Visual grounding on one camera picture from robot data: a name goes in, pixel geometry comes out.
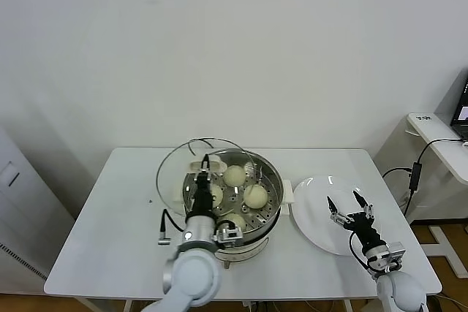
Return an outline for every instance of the table leg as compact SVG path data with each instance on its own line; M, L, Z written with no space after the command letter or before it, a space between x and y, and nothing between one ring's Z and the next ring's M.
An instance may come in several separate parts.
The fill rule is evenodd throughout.
M463 266L463 262L460 260L455 250L453 250L453 247L442 231L442 228L438 226L429 226L429 230L438 243L421 245L426 256L444 256L458 278L468 278L467 269Z
M346 309L346 312L352 312L351 301L343 300L343 302L344 302L344 308Z
M116 312L110 300L86 299L84 297L75 297L75 299L93 312Z
M130 310L132 309L132 303L132 300L126 300L123 312L130 312Z

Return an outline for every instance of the white desk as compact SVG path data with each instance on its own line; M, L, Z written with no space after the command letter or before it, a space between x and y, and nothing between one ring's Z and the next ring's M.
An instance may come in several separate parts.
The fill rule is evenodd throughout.
M460 138L450 128L450 119L451 116L449 115L435 115L433 113L410 113L407 117L411 126L425 142L431 142L435 139ZM431 144L431 148L458 182L468 184L468 147L462 146L460 142L435 142ZM417 218L418 214L424 211L425 208L435 208L447 201L448 196L443 196L446 193L446 182L431 182L430 188L431 191L424 199L420 200L419 206L408 213L409 222ZM467 269L463 266L442 229L440 227L429 227L429 229L437 244L423 245L426 255L445 256L458 278L468 278Z
M401 241L407 249L403 271L418 279L428 294L441 291L439 279L367 152L252 151L271 161L293 186L311 175L324 174L360 185L379 212L383 238ZM157 245L163 207L156 194L155 174L168 152L158 148L117 148L112 152L49 275L46 293L132 300L163 297L162 267L175 244ZM259 255L223 270L215 300L376 296L375 282L355 259L314 246L295 228L292 217L281 216Z
M410 113L407 120L425 142L435 139L459 139L460 136L450 128L450 117L433 113ZM468 184L467 147L459 142L435 142L430 148L460 183Z

